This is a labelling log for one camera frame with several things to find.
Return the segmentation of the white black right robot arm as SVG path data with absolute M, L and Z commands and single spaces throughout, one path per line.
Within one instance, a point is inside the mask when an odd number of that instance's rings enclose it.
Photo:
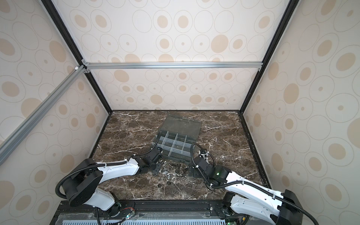
M 213 166 L 201 155 L 190 164 L 212 189 L 225 189 L 224 205 L 230 212 L 247 214 L 272 225 L 301 225 L 302 205 L 290 190 L 280 192 L 253 183 L 231 169 Z

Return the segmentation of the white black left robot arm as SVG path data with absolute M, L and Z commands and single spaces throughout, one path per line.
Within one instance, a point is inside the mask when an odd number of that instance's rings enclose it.
M 123 176 L 156 170 L 161 157 L 161 148 L 154 146 L 147 153 L 134 155 L 123 161 L 96 163 L 91 158 L 85 159 L 59 181 L 55 193 L 58 197 L 68 200 L 71 207 L 86 204 L 116 214 L 120 209 L 120 203 L 114 194 L 99 188 L 99 184 Z

